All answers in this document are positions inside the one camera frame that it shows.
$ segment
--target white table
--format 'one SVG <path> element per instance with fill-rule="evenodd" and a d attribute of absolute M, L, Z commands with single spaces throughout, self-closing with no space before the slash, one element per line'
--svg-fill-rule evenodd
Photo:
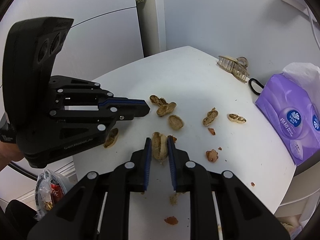
<path fill-rule="evenodd" d="M 113 171 L 134 151 L 143 149 L 146 137 L 159 131 L 173 134 L 176 147 L 187 151 L 191 160 L 207 170 L 232 171 L 274 213 L 290 185 L 295 165 L 271 124 L 254 105 L 256 96 L 248 85 L 219 68 L 217 61 L 202 51 L 183 47 L 138 60 L 95 79 L 115 96 L 144 99 L 151 110 L 145 117 L 118 121 L 115 127 L 120 135 L 113 147 L 97 146 L 74 155 L 78 179 L 89 171 Z M 168 126 L 167 116 L 156 115 L 157 107 L 149 101 L 153 94 L 177 103 L 173 114 L 185 122 L 180 131 Z M 215 136 L 202 125 L 202 119 L 213 107 L 219 112 L 209 126 L 215 129 Z M 228 113 L 239 114 L 247 122 L 230 122 Z M 211 149 L 219 152 L 216 163 L 205 157 Z M 171 206 L 172 193 L 169 162 L 161 165 L 153 159 L 147 192 L 130 195 L 129 239 L 189 239 L 189 194 L 180 195 L 178 205 Z M 163 219 L 169 216 L 175 216 L 179 223 L 166 224 Z"/>

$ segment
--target coca-cola can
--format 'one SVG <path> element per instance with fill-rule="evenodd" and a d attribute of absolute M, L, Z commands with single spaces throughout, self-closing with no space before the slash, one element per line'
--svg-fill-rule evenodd
<path fill-rule="evenodd" d="M 51 180 L 51 195 L 52 200 L 55 204 L 58 203 L 60 199 L 62 199 L 62 197 L 64 196 L 61 186 L 58 182 L 54 181 L 53 179 Z"/>

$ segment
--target silver rivet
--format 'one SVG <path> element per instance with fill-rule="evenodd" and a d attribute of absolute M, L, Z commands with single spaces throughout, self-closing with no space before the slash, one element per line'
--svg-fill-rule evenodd
<path fill-rule="evenodd" d="M 51 110 L 51 111 L 49 112 L 49 115 L 54 116 L 56 113 L 57 113 L 56 110 Z"/>
<path fill-rule="evenodd" d="M 233 177 L 233 173 L 231 171 L 224 171 L 223 176 L 227 179 L 231 179 Z"/>
<path fill-rule="evenodd" d="M 106 126 L 104 124 L 98 124 L 97 128 L 99 131 L 104 131 L 106 129 Z"/>
<path fill-rule="evenodd" d="M 87 174 L 87 178 L 88 179 L 95 179 L 97 177 L 97 173 L 95 171 L 90 171 L 88 174 Z"/>
<path fill-rule="evenodd" d="M 186 166 L 188 168 L 194 168 L 196 166 L 196 164 L 194 162 L 192 162 L 192 161 L 188 161 L 188 162 L 186 162 Z"/>
<path fill-rule="evenodd" d="M 133 162 L 127 162 L 124 164 L 124 166 L 127 168 L 127 169 L 132 169 L 134 167 L 134 163 Z"/>

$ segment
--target tissue pack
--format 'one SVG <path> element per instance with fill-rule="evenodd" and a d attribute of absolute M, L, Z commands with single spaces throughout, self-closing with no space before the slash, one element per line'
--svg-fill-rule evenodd
<path fill-rule="evenodd" d="M 296 83 L 283 74 L 273 75 L 255 104 L 273 125 L 296 165 L 319 149 L 317 113 L 308 93 Z"/>

